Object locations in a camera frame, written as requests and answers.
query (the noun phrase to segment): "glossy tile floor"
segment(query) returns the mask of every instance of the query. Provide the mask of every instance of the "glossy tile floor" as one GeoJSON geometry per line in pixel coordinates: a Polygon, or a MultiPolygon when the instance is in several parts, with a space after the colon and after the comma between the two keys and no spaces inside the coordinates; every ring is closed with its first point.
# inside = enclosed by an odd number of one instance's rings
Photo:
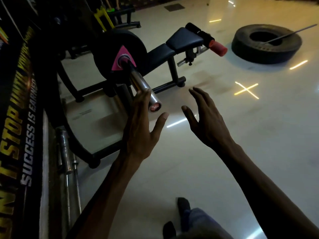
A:
{"type": "MultiPolygon", "coordinates": [[[[164,43],[178,28],[193,22],[230,48],[236,30],[248,24],[274,24],[297,30],[319,21],[313,3],[275,0],[180,0],[185,9],[168,12],[164,6],[138,11],[133,29],[148,51],[164,43]]],[[[259,65],[235,56],[213,52],[199,56],[192,66],[178,68],[186,86],[158,95],[163,112],[170,116],[160,141],[143,162],[122,198],[110,238],[162,238],[162,227],[172,220],[177,228],[176,197],[186,197],[218,221],[234,238],[265,238],[232,174],[190,131],[182,105],[194,113],[197,106],[188,93],[196,86],[210,94],[234,138],[251,159],[319,226],[319,28],[300,33],[303,45],[287,63],[259,65]],[[304,60],[305,64],[289,69],[304,60]],[[250,89],[256,99],[242,87],[250,89]]],[[[184,58],[175,57],[176,62],[184,58]]],[[[63,62],[78,89],[102,81],[91,54],[63,62]]],[[[151,87],[170,81],[167,64],[145,79],[151,87]]],[[[114,98],[102,92],[81,104],[69,101],[68,118],[78,139],[91,152],[122,136],[125,115],[114,98]]],[[[150,129],[159,114],[150,115],[150,129]]],[[[97,169],[80,163],[80,190],[85,206],[106,176],[116,154],[102,160],[97,169]]]]}

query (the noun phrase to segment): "foot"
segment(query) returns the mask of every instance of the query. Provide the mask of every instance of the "foot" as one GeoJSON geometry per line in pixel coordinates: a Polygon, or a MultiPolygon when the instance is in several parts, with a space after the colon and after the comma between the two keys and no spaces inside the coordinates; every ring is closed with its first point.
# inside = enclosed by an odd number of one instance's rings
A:
{"type": "Polygon", "coordinates": [[[173,223],[169,221],[163,227],[163,238],[171,239],[173,237],[176,237],[176,231],[173,223]]]}
{"type": "Polygon", "coordinates": [[[183,216],[185,210],[190,210],[190,205],[187,199],[183,197],[177,198],[177,207],[180,217],[183,216]]]}

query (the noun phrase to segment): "tire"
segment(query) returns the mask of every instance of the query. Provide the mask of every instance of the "tire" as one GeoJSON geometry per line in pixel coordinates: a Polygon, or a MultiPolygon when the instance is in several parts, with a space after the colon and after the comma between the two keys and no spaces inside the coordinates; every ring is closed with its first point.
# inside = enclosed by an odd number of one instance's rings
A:
{"type": "Polygon", "coordinates": [[[252,24],[237,30],[232,42],[233,52],[240,58],[258,64],[285,62],[301,47],[302,40],[297,34],[273,41],[263,42],[292,33],[291,30],[270,24],[252,24]]]}

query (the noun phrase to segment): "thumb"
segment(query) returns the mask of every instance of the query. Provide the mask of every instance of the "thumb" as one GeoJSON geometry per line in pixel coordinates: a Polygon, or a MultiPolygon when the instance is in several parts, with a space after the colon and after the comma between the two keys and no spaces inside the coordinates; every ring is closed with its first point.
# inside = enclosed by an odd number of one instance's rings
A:
{"type": "Polygon", "coordinates": [[[155,127],[153,131],[151,132],[151,137],[154,141],[158,142],[160,139],[160,133],[162,132],[162,129],[165,125],[165,122],[168,118],[169,114],[167,112],[164,112],[162,115],[159,116],[155,123],[155,127]]]}
{"type": "Polygon", "coordinates": [[[192,130],[192,132],[195,132],[198,127],[198,122],[192,110],[187,106],[182,106],[181,109],[184,112],[184,115],[186,116],[186,119],[189,122],[190,129],[192,130]]]}

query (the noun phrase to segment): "black weight plate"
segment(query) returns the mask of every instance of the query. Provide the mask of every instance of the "black weight plate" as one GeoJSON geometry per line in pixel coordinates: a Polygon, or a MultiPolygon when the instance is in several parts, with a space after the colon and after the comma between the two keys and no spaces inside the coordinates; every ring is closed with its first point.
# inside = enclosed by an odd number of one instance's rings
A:
{"type": "Polygon", "coordinates": [[[94,62],[100,73],[107,80],[126,83],[124,71],[112,71],[114,60],[124,46],[136,63],[137,70],[142,70],[147,57],[143,42],[128,30],[112,29],[101,35],[92,50],[94,62]]]}
{"type": "Polygon", "coordinates": [[[237,56],[250,62],[282,63],[291,59],[301,47],[301,37],[293,34],[269,44],[263,44],[263,42],[292,32],[287,28],[270,24],[248,25],[237,30],[232,42],[232,50],[237,56]]]}

